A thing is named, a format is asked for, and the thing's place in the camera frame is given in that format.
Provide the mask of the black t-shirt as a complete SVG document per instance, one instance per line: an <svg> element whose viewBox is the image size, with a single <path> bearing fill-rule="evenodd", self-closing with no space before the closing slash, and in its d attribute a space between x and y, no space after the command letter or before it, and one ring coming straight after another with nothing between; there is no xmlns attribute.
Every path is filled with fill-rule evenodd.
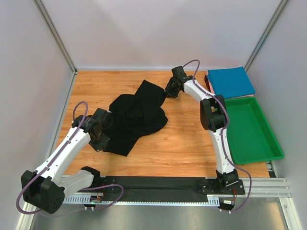
<svg viewBox="0 0 307 230"><path fill-rule="evenodd" d="M139 138L160 131L168 122L161 108L165 99L164 89L146 80L135 94L118 96L109 106L113 121L104 130L104 152L127 156Z"/></svg>

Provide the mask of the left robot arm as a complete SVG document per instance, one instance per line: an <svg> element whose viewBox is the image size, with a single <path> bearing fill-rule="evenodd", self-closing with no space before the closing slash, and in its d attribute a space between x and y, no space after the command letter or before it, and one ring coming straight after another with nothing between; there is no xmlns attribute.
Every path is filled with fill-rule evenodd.
<svg viewBox="0 0 307 230"><path fill-rule="evenodd" d="M24 201L53 214L66 197L85 188L98 187L100 172L89 166L66 178L63 175L84 146L90 145L96 151L106 148L109 137L103 131L111 123L111 113L101 108L93 115L75 118L67 136L50 157L33 172L27 170L21 176Z"/></svg>

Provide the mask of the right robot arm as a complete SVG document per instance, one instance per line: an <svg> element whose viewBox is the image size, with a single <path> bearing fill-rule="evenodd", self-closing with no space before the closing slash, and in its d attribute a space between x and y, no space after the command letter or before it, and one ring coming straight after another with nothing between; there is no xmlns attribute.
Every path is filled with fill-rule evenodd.
<svg viewBox="0 0 307 230"><path fill-rule="evenodd" d="M188 76L182 66L172 69L173 76L166 88L168 98L177 98L180 91L189 94L200 104L200 121L212 139L216 156L216 183L226 188L239 181L237 170L232 162L227 141L229 117L222 95L214 95L204 89L193 76Z"/></svg>

